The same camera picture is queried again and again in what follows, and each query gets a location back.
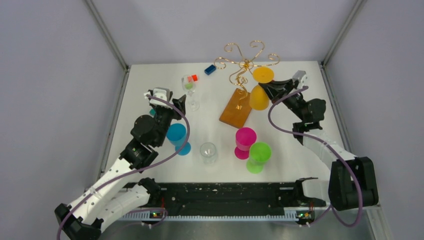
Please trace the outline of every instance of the gold metal stand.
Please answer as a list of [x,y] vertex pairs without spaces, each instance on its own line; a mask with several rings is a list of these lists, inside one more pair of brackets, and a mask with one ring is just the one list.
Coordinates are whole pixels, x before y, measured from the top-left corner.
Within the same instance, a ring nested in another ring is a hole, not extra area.
[[224,51],[227,53],[231,53],[233,51],[233,46],[236,46],[238,49],[238,52],[241,56],[241,61],[236,62],[233,60],[230,60],[225,57],[218,57],[213,62],[213,65],[217,69],[225,69],[227,67],[225,62],[236,64],[240,67],[239,70],[232,73],[228,80],[231,84],[238,86],[238,88],[234,91],[232,94],[228,104],[226,105],[224,112],[222,112],[221,117],[219,120],[223,123],[226,123],[228,125],[231,125],[235,128],[242,128],[245,125],[246,120],[248,119],[248,116],[252,110],[252,108],[249,106],[249,92],[246,89],[246,87],[243,84],[248,83],[248,79],[245,76],[242,76],[247,71],[252,73],[252,69],[255,67],[267,67],[267,66],[273,66],[280,62],[280,57],[275,53],[268,54],[268,59],[272,61],[277,61],[270,64],[264,64],[264,65],[256,65],[254,64],[254,60],[264,51],[265,44],[262,41],[259,40],[253,40],[250,42],[251,48],[258,48],[261,45],[260,51],[252,58],[247,59],[242,53],[242,50],[240,49],[239,45],[235,42],[228,43],[224,47]]

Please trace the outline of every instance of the cable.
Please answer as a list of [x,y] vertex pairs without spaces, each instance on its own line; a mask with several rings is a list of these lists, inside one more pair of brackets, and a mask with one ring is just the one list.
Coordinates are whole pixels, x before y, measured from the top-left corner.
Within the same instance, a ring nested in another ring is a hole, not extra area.
[[[158,221],[157,223],[151,225],[150,228],[154,228],[158,225],[161,225],[165,218],[168,217],[168,211],[165,208],[148,208],[148,209],[141,209],[141,210],[134,210],[134,211],[130,211],[128,212],[129,214],[133,214],[133,213],[141,213],[141,212],[151,212],[151,211],[155,211],[155,212],[165,212],[165,214],[163,215],[162,219],[160,219],[160,221]],[[142,225],[143,226],[143,222],[132,222],[132,223],[128,223],[122,227],[120,227],[118,230],[116,230],[115,232],[113,232],[110,236],[108,236],[106,239],[110,239],[111,237],[113,237],[115,234],[119,233],[120,231],[126,229],[129,226],[133,226],[133,225]]]
[[[275,125],[275,123],[273,122],[273,120],[271,119],[271,112],[272,112],[272,110],[279,104],[279,103],[281,103],[282,101],[284,101],[284,100],[286,100],[286,99],[288,99],[288,98],[290,98],[291,96],[293,96],[293,95],[296,95],[296,94],[299,94],[299,93],[301,93],[301,92],[303,92],[303,91],[305,91],[305,90],[307,90],[309,87],[308,86],[304,86],[302,89],[299,89],[299,90],[297,90],[297,91],[294,91],[294,92],[292,92],[292,93],[290,93],[290,94],[288,94],[288,95],[286,95],[286,96],[284,96],[284,97],[282,97],[282,98],[280,98],[278,101],[276,101],[272,106],[271,106],[271,108],[269,109],[269,111],[268,111],[268,121],[269,121],[269,123],[274,127],[274,128],[276,128],[276,129],[278,129],[278,130],[280,130],[281,132],[283,132],[283,133],[286,133],[286,134],[293,134],[293,135],[298,135],[298,136],[303,136],[303,137],[308,137],[308,138],[311,138],[311,139],[314,139],[314,140],[317,140],[318,142],[320,142],[320,143],[322,143],[322,144],[325,144],[326,142],[324,141],[324,140],[322,140],[321,138],[319,138],[319,137],[316,137],[316,136],[313,136],[313,135],[309,135],[309,134],[305,134],[305,133],[300,133],[300,132],[294,132],[294,131],[288,131],[288,130],[284,130],[284,129],[282,129],[282,128],[280,128],[280,127],[278,127],[277,125]],[[350,174],[350,176],[352,177],[352,179],[353,179],[353,183],[354,183],[354,185],[355,185],[355,188],[356,188],[356,191],[357,191],[357,194],[358,194],[358,213],[357,213],[357,215],[356,215],[356,219],[355,219],[355,221],[353,222],[353,223],[351,223],[351,224],[349,224],[349,223],[346,223],[346,222],[344,222],[341,218],[340,218],[340,216],[337,214],[337,212],[336,212],[336,210],[334,209],[334,207],[330,204],[330,206],[327,208],[327,210],[325,210],[325,212],[322,214],[322,215],[320,215],[313,223],[315,223],[315,222],[317,222],[319,219],[321,219],[321,217],[323,216],[323,215],[325,215],[327,212],[328,212],[328,210],[331,208],[331,210],[332,210],[332,212],[333,212],[333,214],[334,214],[334,216],[337,218],[337,220],[342,224],[342,225],[344,225],[345,227],[348,227],[348,228],[352,228],[352,227],[355,227],[356,225],[358,225],[359,224],[359,222],[360,222],[360,220],[361,220],[361,216],[362,216],[362,211],[363,211],[363,206],[364,206],[364,203],[363,203],[363,198],[362,198],[362,192],[361,192],[361,186],[359,185],[359,182],[358,182],[358,179],[357,179],[357,177],[355,176],[355,174],[354,174],[354,172],[352,171],[352,169],[349,167],[349,165],[348,165],[348,163],[342,158],[342,156],[340,156],[340,154],[336,151],[336,150],[334,150],[334,148],[333,147],[331,147],[331,145],[329,145],[329,144],[325,144],[325,146],[327,146],[327,148],[328,149],[330,149],[330,151],[338,158],[338,160],[344,165],[344,167],[347,169],[347,171],[349,172],[349,174]]]
[[[173,154],[171,154],[169,157],[167,157],[167,158],[165,158],[165,159],[163,159],[162,161],[159,161],[159,162],[157,162],[157,163],[155,163],[155,164],[152,164],[152,165],[150,165],[150,166],[146,166],[146,167],[143,167],[143,168],[140,168],[140,169],[135,169],[135,170],[132,170],[132,171],[129,171],[129,172],[127,172],[127,173],[124,173],[124,174],[122,174],[122,175],[119,175],[119,176],[117,176],[117,177],[114,177],[114,178],[112,178],[112,179],[110,179],[109,181],[106,181],[105,183],[103,183],[102,185],[100,185],[98,188],[96,188],[95,189],[95,191],[96,192],[98,192],[98,191],[100,191],[102,188],[104,188],[105,186],[107,186],[108,184],[110,184],[110,183],[113,183],[114,181],[116,181],[116,180],[119,180],[119,179],[121,179],[121,178],[125,178],[126,176],[129,176],[129,175],[131,175],[131,174],[135,174],[135,173],[139,173],[139,172],[142,172],[142,171],[144,171],[144,170],[147,170],[147,169],[151,169],[151,168],[154,168],[154,167],[156,167],[156,166],[158,166],[158,165],[161,165],[161,164],[163,164],[164,162],[166,162],[166,161],[168,161],[168,160],[170,160],[171,158],[173,158],[173,157],[175,157],[179,152],[181,152],[181,150],[183,150],[183,148],[186,146],[186,144],[187,144],[187,142],[189,141],[189,136],[190,136],[190,124],[189,124],[189,121],[187,120],[187,118],[186,118],[186,116],[178,109],[178,108],[176,108],[174,105],[172,105],[172,104],[170,104],[169,102],[167,102],[167,101],[164,101],[164,100],[162,100],[162,99],[160,99],[160,98],[157,98],[157,97],[154,97],[154,96],[151,96],[151,95],[147,95],[146,97],[148,97],[149,99],[153,99],[153,100],[156,100],[156,101],[159,101],[159,102],[161,102],[161,103],[164,103],[164,104],[166,104],[166,105],[168,105],[168,106],[170,106],[172,109],[174,109],[183,119],[184,119],[184,121],[185,121],[185,124],[187,125],[187,136],[185,137],[185,140],[184,140],[184,143],[182,144],[182,146],[176,151],[176,152],[174,152]],[[69,217],[85,202],[85,201],[87,201],[90,197],[92,196],[92,194],[91,193],[88,193],[87,194],[87,196],[86,197],[84,197],[84,199],[82,199],[77,205],[75,205],[70,211],[69,211],[69,213],[65,216],[65,218],[62,220],[62,222],[60,223],[60,225],[59,225],[59,229],[57,230],[57,234],[56,234],[56,240],[61,240],[61,231],[62,231],[62,228],[64,227],[64,225],[65,225],[65,223],[66,223],[66,221],[69,219]]]

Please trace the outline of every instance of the green cup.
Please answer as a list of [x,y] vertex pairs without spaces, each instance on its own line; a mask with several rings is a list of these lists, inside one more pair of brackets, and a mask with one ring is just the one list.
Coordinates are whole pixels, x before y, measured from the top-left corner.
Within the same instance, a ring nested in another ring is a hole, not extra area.
[[249,160],[246,163],[247,170],[252,174],[262,172],[272,154],[273,151],[265,142],[254,143],[249,150]]

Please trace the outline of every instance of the blue cup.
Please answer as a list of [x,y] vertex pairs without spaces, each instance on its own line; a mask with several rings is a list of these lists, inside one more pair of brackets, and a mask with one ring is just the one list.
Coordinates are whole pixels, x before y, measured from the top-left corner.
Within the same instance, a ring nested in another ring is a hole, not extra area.
[[[180,149],[183,145],[184,140],[187,136],[187,130],[184,125],[181,123],[174,123],[168,128],[168,132],[166,133],[166,138],[171,142],[172,145],[175,146],[175,151]],[[184,148],[178,153],[178,155],[184,156],[189,154],[190,150],[192,150],[192,146],[190,143],[184,146]]]

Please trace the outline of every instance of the small cube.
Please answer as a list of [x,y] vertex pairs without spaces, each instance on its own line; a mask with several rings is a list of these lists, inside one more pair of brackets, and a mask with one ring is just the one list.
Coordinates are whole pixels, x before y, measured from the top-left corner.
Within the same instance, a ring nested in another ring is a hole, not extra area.
[[206,68],[206,69],[204,70],[204,73],[205,73],[206,75],[210,75],[210,74],[211,74],[211,73],[213,73],[216,69],[217,69],[217,67],[216,67],[216,66],[214,66],[214,65],[212,64],[212,65],[210,65],[208,68]]

